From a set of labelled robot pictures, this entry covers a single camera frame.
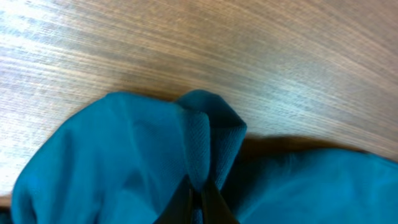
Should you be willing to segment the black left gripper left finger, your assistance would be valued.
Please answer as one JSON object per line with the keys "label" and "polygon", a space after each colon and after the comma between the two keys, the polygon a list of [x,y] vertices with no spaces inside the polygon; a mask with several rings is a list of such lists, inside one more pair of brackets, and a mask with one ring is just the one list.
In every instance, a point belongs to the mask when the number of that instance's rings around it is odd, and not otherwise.
{"label": "black left gripper left finger", "polygon": [[154,224],[191,224],[193,213],[193,188],[186,175]]}

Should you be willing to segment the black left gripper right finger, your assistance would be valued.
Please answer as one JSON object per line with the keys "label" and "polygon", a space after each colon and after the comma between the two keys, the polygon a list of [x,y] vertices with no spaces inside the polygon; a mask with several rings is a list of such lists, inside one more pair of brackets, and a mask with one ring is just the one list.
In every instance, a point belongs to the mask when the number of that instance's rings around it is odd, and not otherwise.
{"label": "black left gripper right finger", "polygon": [[211,179],[201,191],[201,210],[204,224],[239,224]]}

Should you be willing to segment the blue polo shirt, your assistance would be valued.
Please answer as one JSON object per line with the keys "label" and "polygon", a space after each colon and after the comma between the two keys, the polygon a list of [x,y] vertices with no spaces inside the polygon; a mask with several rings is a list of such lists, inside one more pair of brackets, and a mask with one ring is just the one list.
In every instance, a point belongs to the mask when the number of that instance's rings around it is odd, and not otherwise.
{"label": "blue polo shirt", "polygon": [[297,136],[246,138],[218,95],[116,92],[65,121],[19,175],[2,223],[154,223],[181,180],[215,182],[239,223],[396,223],[397,163]]}

